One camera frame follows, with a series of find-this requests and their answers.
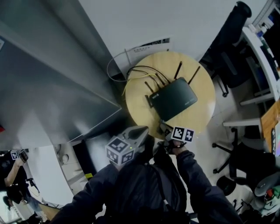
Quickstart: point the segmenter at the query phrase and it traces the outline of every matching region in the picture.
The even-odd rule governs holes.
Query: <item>label sticker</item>
[[[85,176],[86,176],[86,178],[91,178],[91,177],[93,177],[92,173],[87,173],[87,174],[85,174]]]

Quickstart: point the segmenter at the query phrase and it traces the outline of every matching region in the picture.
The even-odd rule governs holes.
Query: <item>black chair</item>
[[[219,169],[214,169],[213,173],[220,173],[227,165],[229,165],[230,178],[239,185],[247,185],[251,188],[252,192],[259,195],[260,191],[266,191],[266,189],[260,189],[259,183],[267,177],[280,174],[279,158],[276,158],[272,153],[268,153],[266,147],[259,145],[257,148],[252,148],[252,144],[256,145],[256,142],[262,142],[262,140],[250,140],[244,138],[240,144],[238,144],[238,134],[235,128],[234,141],[232,142],[233,150],[229,150],[216,143],[212,144],[212,147],[218,147],[230,154],[230,157]],[[237,177],[237,169],[246,173],[246,178]],[[269,181],[265,187],[274,185],[274,182]]]
[[[214,70],[212,79],[217,75],[220,76],[225,88],[224,97],[228,95],[228,87],[235,88],[252,75],[245,57],[232,45],[239,41],[242,28],[247,18],[251,16],[249,6],[241,1],[237,2],[205,57],[201,60],[210,70]],[[206,56],[210,56],[212,61],[207,61]]]

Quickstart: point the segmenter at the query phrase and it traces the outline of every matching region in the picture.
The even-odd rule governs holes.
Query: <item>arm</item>
[[[118,173],[112,164],[100,170],[90,179],[84,190],[74,196],[72,203],[61,209],[51,223],[91,224],[95,221],[95,215],[102,211],[103,204],[109,201]]]
[[[4,179],[6,187],[9,187],[13,184],[14,180],[16,179],[18,170],[23,164],[24,162],[21,159],[17,159],[14,162],[11,171],[9,172],[8,176]]]
[[[188,187],[193,210],[199,223],[242,223],[234,207],[216,186],[212,186],[194,154],[186,148],[174,149],[178,170]]]

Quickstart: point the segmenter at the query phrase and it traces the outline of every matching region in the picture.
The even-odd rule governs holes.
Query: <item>gray panel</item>
[[[117,104],[107,75],[42,2],[0,0],[0,35],[77,84]],[[80,26],[82,33],[86,29],[83,20],[73,24]]]
[[[42,2],[49,5],[94,61],[107,72],[107,63],[112,56],[79,1],[42,0]],[[110,64],[110,73],[120,73],[114,60]]]
[[[68,142],[118,110],[9,42],[2,47],[1,150]]]

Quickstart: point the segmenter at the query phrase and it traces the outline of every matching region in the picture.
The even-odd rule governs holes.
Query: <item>person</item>
[[[39,201],[33,198],[28,190],[23,164],[21,158],[13,160],[10,152],[0,159],[0,192],[6,191],[8,199],[17,204],[22,201],[29,204],[34,211],[41,211]],[[6,204],[9,202],[7,198],[3,198],[3,201]]]
[[[22,159],[12,160],[10,152],[0,159],[0,192],[12,184],[24,184],[27,179]]]
[[[8,210],[11,210],[11,208],[14,207],[13,201],[8,196],[4,196],[3,201],[7,205]],[[38,217],[36,213],[34,213],[27,220],[24,220],[21,223],[23,223],[23,224],[38,224],[38,223],[40,223],[40,221],[41,221],[41,218]]]
[[[42,211],[39,206],[40,202],[30,195],[28,188],[22,192],[18,185],[7,187],[7,196],[3,197],[3,201],[8,206],[8,209],[11,207],[11,202],[16,204],[22,202],[24,205],[28,204],[35,212]]]
[[[109,164],[89,180],[51,223],[192,223],[185,213],[186,189],[180,176],[200,224],[242,223],[224,193],[211,185],[194,154],[185,147],[174,148],[173,153],[179,173],[161,146],[153,165],[148,164],[153,155],[146,149],[124,167]],[[103,204],[106,213],[95,220]]]

